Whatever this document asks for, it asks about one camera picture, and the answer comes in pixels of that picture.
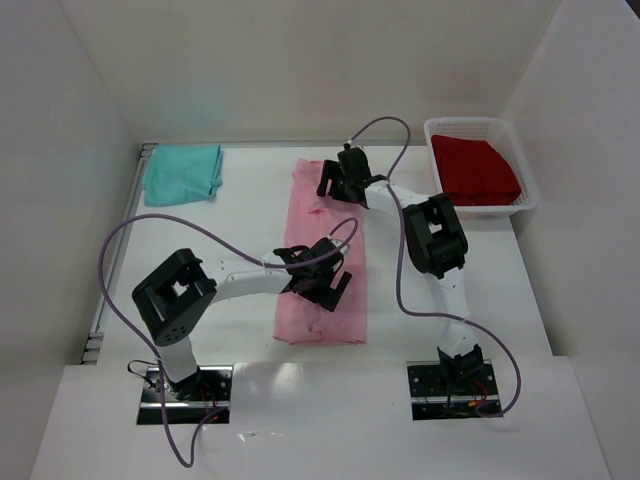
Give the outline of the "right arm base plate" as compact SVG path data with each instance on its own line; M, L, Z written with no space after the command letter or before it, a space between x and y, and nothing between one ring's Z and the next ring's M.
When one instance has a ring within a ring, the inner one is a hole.
M480 372L461 386L450 387L437 362L409 362L406 366L414 421L466 420L501 411L493 365L486 360Z

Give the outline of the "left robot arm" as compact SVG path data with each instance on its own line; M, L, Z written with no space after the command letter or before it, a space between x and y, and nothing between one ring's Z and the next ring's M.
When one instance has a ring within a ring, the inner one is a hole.
M212 304L254 294L293 293L333 312L352 278L349 272L336 276L348 252L347 244L323 237L310 247L275 249L255 264L221 261L212 278L192 250L170 255L134 288L132 300L177 400L197 400L205 390L189 335Z

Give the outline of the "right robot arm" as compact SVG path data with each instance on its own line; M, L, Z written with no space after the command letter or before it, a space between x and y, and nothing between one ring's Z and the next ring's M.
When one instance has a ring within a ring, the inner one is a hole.
M468 241L452 201L372 174L364 151L350 145L323 162L316 194L399 218L403 250L427 282L436 313L446 320L437 348L441 382L448 395L461 393L480 373L484 358L469 325L463 286Z

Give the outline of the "pink t shirt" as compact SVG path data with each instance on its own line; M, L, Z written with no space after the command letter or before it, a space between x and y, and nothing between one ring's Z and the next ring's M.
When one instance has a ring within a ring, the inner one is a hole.
M294 293L277 299L274 338L289 344L363 344L367 335L368 275L364 221L359 206L319 197L323 163L300 159L292 173L284 245L311 246L347 218L358 220L343 270L352 274L336 310L329 312Z

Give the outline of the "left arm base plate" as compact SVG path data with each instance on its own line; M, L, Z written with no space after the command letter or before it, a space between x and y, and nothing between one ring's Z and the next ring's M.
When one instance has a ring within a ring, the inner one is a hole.
M156 366L143 363L144 373L137 425L161 425L159 373ZM177 394L164 383L167 420L170 425L197 425L203 418L210 424L228 424L234 369L232 366L203 366L201 384L190 393Z

